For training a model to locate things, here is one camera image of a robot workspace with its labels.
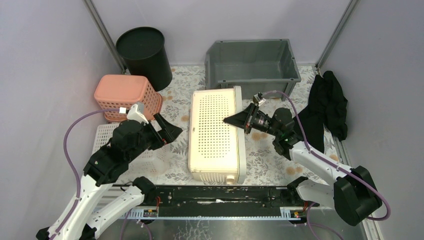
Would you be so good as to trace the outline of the floral patterned table mat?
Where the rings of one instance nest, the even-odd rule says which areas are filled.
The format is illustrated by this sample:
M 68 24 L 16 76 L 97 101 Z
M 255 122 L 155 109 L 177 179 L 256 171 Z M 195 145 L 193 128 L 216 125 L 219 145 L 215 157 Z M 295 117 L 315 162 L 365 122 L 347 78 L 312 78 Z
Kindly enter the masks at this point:
M 167 121 L 182 128 L 183 132 L 176 141 L 161 148 L 166 149 L 167 171 L 157 176 L 146 174 L 146 177 L 156 185 L 213 185 L 211 182 L 194 180 L 188 167 L 191 99 L 194 91 L 205 89 L 205 67 L 174 65 L 171 66 L 171 70 L 172 82 L 160 92 L 163 98 L 160 113 Z M 312 65 L 298 65 L 298 70 L 301 82 L 296 83 L 289 97 L 296 110 L 300 112 L 307 106 L 309 91 L 318 72 Z M 294 115 L 289 101 L 282 101 L 279 98 L 267 99 L 260 109 L 271 116 L 279 107 L 290 109 Z M 244 136 L 247 176 L 242 185 L 285 186 L 300 176 L 308 177 L 318 183 L 326 183 L 304 166 L 278 155 L 272 145 L 274 137 L 257 130 L 252 130 L 250 134 Z M 347 164 L 343 157 L 340 158 L 339 141 L 326 128 L 323 140 L 324 154 L 335 161 Z M 123 185 L 142 176 L 142 173 L 136 172 L 138 170 L 144 171 L 139 165 L 131 166 L 116 183 Z

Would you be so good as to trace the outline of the grey plastic storage bin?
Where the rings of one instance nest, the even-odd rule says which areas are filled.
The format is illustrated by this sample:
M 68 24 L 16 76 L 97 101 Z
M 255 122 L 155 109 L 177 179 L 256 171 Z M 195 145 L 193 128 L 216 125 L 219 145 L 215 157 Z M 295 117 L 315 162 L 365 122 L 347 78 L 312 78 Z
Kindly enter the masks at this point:
M 244 100 L 274 90 L 284 100 L 301 80 L 289 39 L 219 40 L 205 55 L 205 88 L 239 86 Z

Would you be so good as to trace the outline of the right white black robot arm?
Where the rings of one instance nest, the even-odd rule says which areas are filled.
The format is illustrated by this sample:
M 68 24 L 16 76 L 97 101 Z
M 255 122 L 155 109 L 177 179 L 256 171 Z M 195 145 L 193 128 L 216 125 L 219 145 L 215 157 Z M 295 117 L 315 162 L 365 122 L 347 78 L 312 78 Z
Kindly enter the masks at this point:
M 245 134 L 255 129 L 274 136 L 272 144 L 279 155 L 306 167 L 325 181 L 316 183 L 307 177 L 292 181 L 286 193 L 291 205 L 315 202 L 334 209 L 345 223 L 356 226 L 385 204 L 366 168 L 342 164 L 310 146 L 304 136 L 294 131 L 295 121 L 289 109 L 278 108 L 270 117 L 251 103 L 223 121 L 243 129 Z

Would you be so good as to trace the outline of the black crumpled cloth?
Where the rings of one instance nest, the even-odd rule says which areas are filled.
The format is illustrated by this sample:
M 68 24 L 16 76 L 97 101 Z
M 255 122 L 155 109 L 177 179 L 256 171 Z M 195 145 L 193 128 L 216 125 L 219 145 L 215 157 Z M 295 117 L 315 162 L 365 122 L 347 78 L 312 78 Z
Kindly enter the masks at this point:
M 310 146 L 322 153 L 325 151 L 324 128 L 340 141 L 347 138 L 347 105 L 348 100 L 333 71 L 315 76 L 307 106 L 298 113 Z

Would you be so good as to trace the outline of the aluminium frame rail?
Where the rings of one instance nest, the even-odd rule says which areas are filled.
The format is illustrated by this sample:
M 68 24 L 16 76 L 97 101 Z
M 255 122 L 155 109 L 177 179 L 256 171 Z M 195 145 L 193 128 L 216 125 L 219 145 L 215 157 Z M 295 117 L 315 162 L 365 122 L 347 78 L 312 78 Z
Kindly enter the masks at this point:
M 306 218 L 315 204 L 331 208 L 356 226 L 381 205 L 359 183 L 339 180 L 326 185 L 300 177 L 286 186 L 157 185 L 132 215 L 142 220 L 288 220 Z

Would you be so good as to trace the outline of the large black cylindrical container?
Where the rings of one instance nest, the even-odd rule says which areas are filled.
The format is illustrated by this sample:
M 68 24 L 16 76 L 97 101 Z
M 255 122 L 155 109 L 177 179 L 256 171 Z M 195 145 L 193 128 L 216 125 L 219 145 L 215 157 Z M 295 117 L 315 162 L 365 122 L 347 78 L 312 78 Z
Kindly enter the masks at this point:
M 146 77 L 156 92 L 170 85 L 173 74 L 161 31 L 149 26 L 130 29 L 115 47 L 131 75 Z

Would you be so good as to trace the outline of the white perforated plastic basket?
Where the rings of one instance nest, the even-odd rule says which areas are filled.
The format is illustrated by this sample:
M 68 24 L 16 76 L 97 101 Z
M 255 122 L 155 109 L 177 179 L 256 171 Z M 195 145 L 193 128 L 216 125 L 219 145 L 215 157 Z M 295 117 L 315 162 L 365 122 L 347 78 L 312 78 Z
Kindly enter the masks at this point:
M 92 153 L 95 153 L 104 146 L 110 138 L 112 138 L 113 131 L 119 126 L 118 123 L 101 124 L 97 127 Z M 170 166 L 170 145 L 165 145 L 157 150 L 146 150 L 133 160 L 128 167 L 128 170 L 123 173 L 119 178 L 135 179 L 136 177 L 146 176 L 147 178 L 157 177 Z

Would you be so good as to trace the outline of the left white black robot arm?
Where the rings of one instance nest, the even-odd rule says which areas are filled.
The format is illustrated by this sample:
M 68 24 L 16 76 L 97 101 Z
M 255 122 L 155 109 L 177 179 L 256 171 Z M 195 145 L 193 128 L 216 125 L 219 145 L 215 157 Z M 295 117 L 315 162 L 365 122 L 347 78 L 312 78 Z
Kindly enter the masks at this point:
M 38 240 L 95 240 L 123 214 L 138 205 L 156 200 L 156 186 L 144 176 L 137 177 L 123 194 L 98 212 L 95 207 L 130 163 L 145 151 L 158 150 L 174 142 L 182 129 L 154 115 L 156 130 L 142 117 L 122 121 L 108 142 L 93 153 L 77 178 L 76 192 L 61 216 L 50 227 L 40 229 Z

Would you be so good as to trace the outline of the pink perforated plastic basket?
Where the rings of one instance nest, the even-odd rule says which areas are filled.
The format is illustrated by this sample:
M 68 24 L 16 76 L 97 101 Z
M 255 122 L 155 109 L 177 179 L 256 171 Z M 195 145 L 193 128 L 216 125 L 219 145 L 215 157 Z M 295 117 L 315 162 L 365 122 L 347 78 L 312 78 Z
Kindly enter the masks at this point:
M 93 96 L 101 109 L 128 109 L 137 102 L 143 103 L 143 114 L 148 120 L 153 120 L 153 115 L 159 113 L 163 105 L 160 93 L 146 77 L 138 75 L 104 75 Z

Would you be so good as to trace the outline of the cream perforated plastic basket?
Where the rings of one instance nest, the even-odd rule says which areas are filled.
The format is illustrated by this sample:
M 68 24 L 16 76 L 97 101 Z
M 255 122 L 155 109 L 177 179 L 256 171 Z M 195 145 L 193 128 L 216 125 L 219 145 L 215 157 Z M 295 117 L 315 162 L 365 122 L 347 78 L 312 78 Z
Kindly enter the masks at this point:
M 245 133 L 224 122 L 242 109 L 240 86 L 193 93 L 188 168 L 194 180 L 219 185 L 244 183 L 247 178 Z

